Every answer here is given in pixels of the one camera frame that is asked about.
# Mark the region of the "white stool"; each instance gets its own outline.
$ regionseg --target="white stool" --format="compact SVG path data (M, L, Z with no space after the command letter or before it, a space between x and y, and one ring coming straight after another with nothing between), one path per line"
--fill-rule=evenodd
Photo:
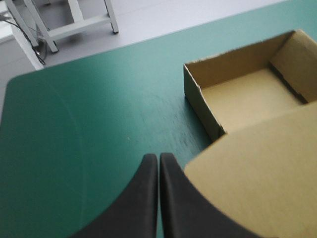
M74 19L74 23L58 27L53 30L47 29L45 23L43 22L39 14L37 7L33 3L33 0L24 0L24 2L28 7L29 11L31 12L31 15L33 16L40 32L42 33L44 39L46 40L52 52L58 51L58 48L54 42L55 40L83 32L87 29L91 29L91 27L94 26L100 26L106 23L110 23L112 25L113 32L119 32L118 25L112 9L111 0L104 0L106 9L108 11L107 14L91 17L89 19L84 19L77 0L68 0L69 7Z

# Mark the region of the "white floor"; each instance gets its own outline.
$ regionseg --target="white floor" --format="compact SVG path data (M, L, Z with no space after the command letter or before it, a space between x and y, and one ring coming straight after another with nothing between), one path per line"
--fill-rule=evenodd
M236 15L283 0L112 0L119 26L110 24L57 41L59 52L48 53L47 66L64 63L135 42L165 35L206 22ZM51 29L72 22L66 0L43 6L36 0L43 20ZM105 13L103 0L79 0L84 17ZM0 105L4 90L0 90Z

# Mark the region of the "cable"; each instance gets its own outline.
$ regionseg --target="cable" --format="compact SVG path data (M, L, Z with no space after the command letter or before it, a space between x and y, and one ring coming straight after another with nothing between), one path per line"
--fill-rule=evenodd
M6 22L6 23L9 23L9 24L12 25L12 26L15 26L15 27L19 28L20 31L23 33L24 37L26 38L26 40L30 43L30 45L31 45L31 47L32 47L32 50L34 51L34 53L35 53L36 57L38 58L39 62L40 62L42 65L45 65L44 60L38 55L38 52L36 51L36 49L35 49L34 46L32 45L30 38L25 34L25 32L22 30L22 28L21 28L19 25L14 24L14 23L12 23L12 22L10 22L10 21L7 21L7 20L3 20L3 19L0 19L0 21L4 21L4 22Z

